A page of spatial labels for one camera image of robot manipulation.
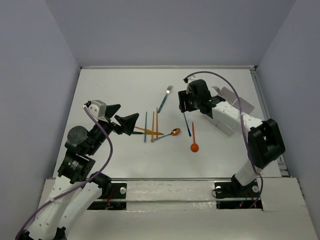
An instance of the fork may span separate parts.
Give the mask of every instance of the fork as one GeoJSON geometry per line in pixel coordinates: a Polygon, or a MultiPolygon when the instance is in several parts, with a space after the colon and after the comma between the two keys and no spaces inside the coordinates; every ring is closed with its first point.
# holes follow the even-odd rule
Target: fork
{"type": "Polygon", "coordinates": [[[174,87],[174,86],[169,85],[168,88],[166,89],[166,91],[165,91],[165,96],[164,96],[164,99],[163,99],[162,102],[161,102],[161,105],[160,105],[159,109],[158,109],[158,113],[160,113],[160,111],[161,111],[162,107],[164,106],[164,104],[165,104],[165,102],[166,102],[166,100],[167,100],[167,97],[168,97],[168,95],[169,95],[169,93],[171,92],[171,90],[172,90],[173,87],[174,87]]]}

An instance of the gray wall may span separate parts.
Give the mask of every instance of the gray wall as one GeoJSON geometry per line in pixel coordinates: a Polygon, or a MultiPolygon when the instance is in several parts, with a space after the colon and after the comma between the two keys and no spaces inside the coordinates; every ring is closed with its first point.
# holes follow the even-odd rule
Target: gray wall
{"type": "Polygon", "coordinates": [[[46,0],[80,66],[257,65],[294,0],[46,0]]]}
{"type": "Polygon", "coordinates": [[[52,175],[79,75],[43,0],[0,7],[0,235],[12,240],[52,175]]]}
{"type": "Polygon", "coordinates": [[[297,0],[258,67],[271,116],[286,143],[285,162],[301,182],[320,237],[320,1],[297,0]]]}

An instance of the orange spoon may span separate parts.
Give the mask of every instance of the orange spoon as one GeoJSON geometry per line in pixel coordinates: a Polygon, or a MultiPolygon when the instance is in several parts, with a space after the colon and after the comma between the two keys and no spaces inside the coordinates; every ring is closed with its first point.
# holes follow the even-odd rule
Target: orange spoon
{"type": "Polygon", "coordinates": [[[192,122],[192,136],[193,136],[193,143],[191,144],[191,151],[196,153],[199,151],[199,146],[196,144],[196,135],[195,135],[195,125],[194,122],[192,122]]]}

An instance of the purple cable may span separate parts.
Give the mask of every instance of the purple cable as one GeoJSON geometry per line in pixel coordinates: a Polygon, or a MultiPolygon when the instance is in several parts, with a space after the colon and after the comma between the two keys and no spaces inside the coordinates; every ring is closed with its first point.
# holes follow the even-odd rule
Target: purple cable
{"type": "Polygon", "coordinates": [[[253,202],[253,204],[249,207],[249,208],[252,208],[256,203],[257,201],[259,200],[260,196],[261,196],[261,193],[262,193],[262,190],[264,188],[264,180],[261,176],[261,174],[259,172],[257,172],[256,170],[256,167],[254,165],[254,162],[253,162],[253,159],[252,159],[252,155],[251,155],[251,152],[250,152],[250,148],[249,148],[249,144],[248,144],[248,140],[247,140],[247,136],[246,136],[246,130],[245,130],[245,123],[244,123],[244,116],[243,116],[243,110],[242,110],[242,104],[241,104],[241,100],[240,100],[240,97],[236,91],[236,89],[234,88],[234,86],[227,80],[225,79],[223,76],[215,73],[215,72],[212,72],[212,71],[196,71],[194,73],[191,73],[189,74],[188,76],[186,76],[184,79],[188,79],[189,77],[191,77],[192,75],[195,75],[195,74],[213,74],[219,78],[221,78],[222,80],[224,80],[233,90],[235,96],[236,96],[236,99],[239,103],[239,111],[240,111],[240,122],[241,122],[241,131],[242,131],[242,136],[243,136],[243,140],[244,140],[244,144],[245,144],[245,148],[246,148],[246,151],[247,151],[247,154],[248,154],[248,158],[250,160],[250,163],[251,163],[251,166],[252,166],[252,169],[254,171],[254,173],[260,177],[261,179],[261,188],[260,188],[260,191],[259,191],[259,194],[258,194],[258,197],[256,198],[256,200],[253,202]]]}
{"type": "MultiPolygon", "coordinates": [[[[91,113],[88,111],[87,107],[85,106],[84,108],[85,113],[89,116],[89,118],[97,125],[97,127],[102,131],[102,133],[104,134],[105,138],[107,139],[107,141],[109,142],[110,145],[110,153],[109,153],[109,157],[106,160],[105,164],[101,167],[101,169],[99,171],[97,171],[92,177],[88,178],[86,181],[84,181],[83,183],[81,183],[78,186],[75,186],[74,188],[71,188],[70,190],[61,193],[60,195],[56,196],[53,198],[53,200],[58,200],[62,197],[64,197],[65,195],[72,193],[73,191],[84,187],[87,183],[91,182],[93,179],[95,179],[96,176],[98,176],[108,165],[108,163],[110,162],[110,159],[112,157],[112,154],[114,152],[114,147],[112,145],[112,142],[110,140],[110,137],[108,136],[108,134],[106,133],[106,131],[104,130],[104,128],[98,123],[98,121],[91,115],[91,113]]],[[[17,233],[17,235],[15,236],[15,240],[19,240],[20,236],[22,234],[22,232],[24,231],[25,227],[28,225],[28,223],[37,215],[37,213],[39,213],[42,209],[44,209],[46,206],[48,206],[49,204],[51,204],[52,201],[47,201],[45,204],[43,204],[41,207],[39,207],[34,213],[31,214],[31,216],[25,221],[25,223],[22,225],[21,229],[19,230],[19,232],[17,233]]]]}

